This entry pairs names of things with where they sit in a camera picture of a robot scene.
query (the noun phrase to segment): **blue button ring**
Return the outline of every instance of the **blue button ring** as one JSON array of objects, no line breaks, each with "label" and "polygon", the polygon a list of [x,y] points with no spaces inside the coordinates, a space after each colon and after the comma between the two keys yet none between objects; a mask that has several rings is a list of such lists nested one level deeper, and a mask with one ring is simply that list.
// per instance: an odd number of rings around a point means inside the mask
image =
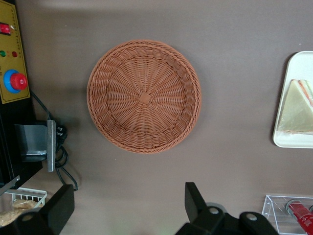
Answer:
[{"label": "blue button ring", "polygon": [[4,74],[4,77],[3,77],[3,81],[4,81],[4,86],[5,88],[11,92],[11,93],[19,93],[20,90],[15,90],[12,86],[11,86],[11,83],[10,83],[10,79],[11,79],[11,76],[15,73],[19,73],[18,71],[16,70],[8,70],[7,72],[5,72]]}]

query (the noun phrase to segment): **basket rim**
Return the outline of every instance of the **basket rim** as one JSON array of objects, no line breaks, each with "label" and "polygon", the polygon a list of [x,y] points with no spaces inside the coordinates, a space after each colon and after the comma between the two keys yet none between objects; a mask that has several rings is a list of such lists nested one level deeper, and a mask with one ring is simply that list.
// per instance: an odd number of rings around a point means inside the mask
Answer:
[{"label": "basket rim", "polygon": [[[192,81],[192,84],[193,84],[195,103],[194,103],[194,109],[192,112],[192,116],[188,122],[188,125],[186,126],[185,130],[182,131],[182,133],[178,137],[176,137],[172,141],[167,142],[166,144],[163,144],[163,145],[156,147],[156,148],[136,148],[136,147],[122,144],[121,142],[116,140],[113,136],[108,134],[108,132],[102,127],[101,123],[99,122],[97,116],[95,115],[95,113],[93,111],[94,110],[94,102],[92,100],[92,87],[93,87],[93,83],[96,80],[96,79],[94,79],[94,75],[98,71],[100,65],[102,63],[105,63],[106,59],[108,59],[112,54],[119,53],[122,49],[124,49],[126,47],[130,47],[130,46],[133,46],[133,47],[138,47],[138,46],[154,47],[154,48],[166,51],[170,56],[178,59],[179,62],[182,63],[182,66],[184,66],[184,68],[186,69],[187,73],[190,74],[190,77],[193,78],[190,80]],[[169,46],[163,42],[154,41],[154,40],[130,40],[130,41],[118,44],[117,46],[111,48],[109,51],[107,51],[98,60],[98,62],[94,66],[94,68],[93,68],[93,70],[89,76],[89,81],[88,81],[88,85],[87,85],[87,104],[88,104],[89,113],[90,113],[90,116],[91,116],[93,123],[95,124],[97,129],[100,131],[100,133],[103,136],[105,136],[110,142],[112,142],[113,144],[115,144],[119,148],[122,148],[122,149],[127,150],[127,151],[131,151],[134,153],[144,153],[144,154],[159,153],[159,152],[165,151],[171,147],[174,147],[178,143],[182,142],[187,137],[187,135],[192,131],[192,129],[194,128],[194,126],[198,120],[200,110],[201,110],[201,87],[200,87],[198,76],[197,76],[194,68],[190,64],[190,62],[180,52],[175,50],[173,47],[171,47],[171,46]]]}]

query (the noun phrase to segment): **green indicator light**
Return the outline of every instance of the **green indicator light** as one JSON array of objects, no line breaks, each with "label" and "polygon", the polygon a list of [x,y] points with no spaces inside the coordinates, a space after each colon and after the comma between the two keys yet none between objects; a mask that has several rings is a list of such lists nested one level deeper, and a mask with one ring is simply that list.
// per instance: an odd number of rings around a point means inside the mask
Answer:
[{"label": "green indicator light", "polygon": [[4,51],[4,50],[0,50],[0,55],[1,55],[2,57],[6,56],[5,51]]}]

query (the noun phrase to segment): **basket center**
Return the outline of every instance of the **basket center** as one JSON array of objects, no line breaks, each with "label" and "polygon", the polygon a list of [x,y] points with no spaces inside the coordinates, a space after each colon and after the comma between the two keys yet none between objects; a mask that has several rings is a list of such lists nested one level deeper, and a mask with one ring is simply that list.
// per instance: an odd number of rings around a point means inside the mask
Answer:
[{"label": "basket center", "polygon": [[141,95],[140,95],[140,97],[139,97],[139,99],[138,99],[138,101],[139,101],[140,103],[143,103],[143,104],[149,104],[150,99],[151,99],[151,96],[150,96],[150,95],[148,95],[148,94],[145,93],[145,92],[142,92]]}]

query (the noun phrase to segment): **white wire basket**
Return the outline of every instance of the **white wire basket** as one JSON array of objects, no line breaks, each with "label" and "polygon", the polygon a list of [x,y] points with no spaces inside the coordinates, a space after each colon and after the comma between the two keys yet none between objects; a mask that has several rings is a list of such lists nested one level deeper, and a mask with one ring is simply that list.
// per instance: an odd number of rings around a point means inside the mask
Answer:
[{"label": "white wire basket", "polygon": [[7,194],[11,194],[12,202],[16,199],[32,200],[37,202],[34,208],[45,205],[45,199],[47,198],[47,191],[31,189],[31,188],[18,188],[18,189],[9,189]]}]

